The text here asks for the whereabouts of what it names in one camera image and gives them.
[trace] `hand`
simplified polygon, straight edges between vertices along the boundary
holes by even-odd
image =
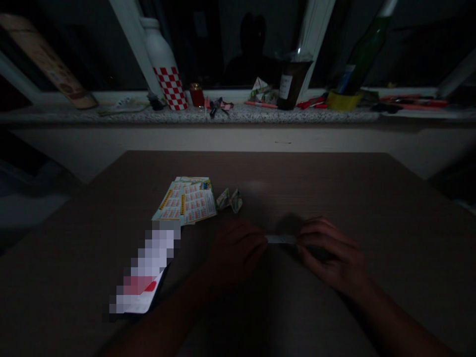
[[[260,228],[233,221],[218,232],[200,274],[215,295],[230,291],[251,276],[267,245]]]
[[[357,294],[371,285],[365,271],[365,258],[358,243],[328,219],[318,217],[306,221],[297,244],[303,264],[335,290],[356,298]],[[320,262],[309,253],[306,245],[324,248],[337,259]]]

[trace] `wooden table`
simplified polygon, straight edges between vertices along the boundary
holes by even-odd
[[[87,356],[124,322],[103,305],[143,244],[175,176],[238,187],[239,215],[269,232],[288,213],[325,215],[355,237],[369,273],[458,352],[476,331],[476,221],[386,154],[129,151],[0,258],[3,354]],[[232,218],[187,226],[162,296],[204,259]],[[336,293],[269,246],[253,278],[192,330],[185,355],[373,356]]]

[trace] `finger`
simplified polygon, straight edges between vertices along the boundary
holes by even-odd
[[[240,226],[245,225],[246,222],[244,220],[233,220],[226,224],[224,227],[222,227],[218,232],[217,232],[217,237],[226,237],[230,232],[234,231]]]
[[[312,234],[312,233],[322,233],[326,236],[339,240],[342,243],[348,244],[354,248],[358,248],[358,243],[354,239],[346,236],[337,228],[334,228],[333,226],[330,226],[323,221],[311,222],[305,225],[301,229],[301,232],[300,232],[301,235]]]
[[[324,281],[327,280],[328,267],[315,259],[304,246],[298,245],[297,247],[297,251],[304,266],[313,272],[319,279]]]
[[[330,225],[332,228],[338,229],[331,221],[329,221],[327,218],[320,216],[320,217],[314,217],[314,218],[309,218],[308,220],[304,221],[304,225],[308,225],[309,223],[313,222],[322,222]]]
[[[325,235],[306,234],[299,238],[298,244],[324,248],[346,263],[352,260],[356,252],[355,248]]]
[[[250,253],[250,255],[248,256],[244,264],[244,268],[247,273],[251,273],[256,268],[258,261],[261,259],[267,247],[268,247],[267,242],[260,244]]]
[[[246,261],[251,252],[261,244],[267,244],[268,240],[263,234],[253,234],[243,238],[236,246],[237,254]]]
[[[242,226],[239,226],[234,231],[228,233],[225,240],[228,244],[233,245],[250,235],[263,235],[263,232],[260,228],[255,227],[252,224],[244,223]]]

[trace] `pen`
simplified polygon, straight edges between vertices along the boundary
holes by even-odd
[[[275,106],[274,104],[250,102],[250,101],[246,101],[245,104],[254,105],[254,106],[257,106],[257,107],[265,107],[265,108],[277,108],[278,107],[278,106]]]
[[[221,104],[222,100],[223,100],[222,97],[218,98],[217,104],[213,107],[212,111],[210,112],[210,118],[213,119],[213,117],[215,116],[215,113],[217,112],[218,108],[220,107],[220,104]]]

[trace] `window sill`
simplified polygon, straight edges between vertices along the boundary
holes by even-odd
[[[418,121],[437,123],[476,123],[476,111],[435,113],[399,112],[395,116],[383,116],[367,108],[357,108],[353,112],[335,112],[329,109],[306,110],[277,109],[235,104],[230,117],[218,111],[214,119],[205,114],[204,109],[189,107],[184,111],[171,111],[167,108],[153,111],[151,107],[138,113],[117,114],[100,117],[97,108],[78,110],[71,105],[35,105],[0,115],[0,124],[349,124]]]

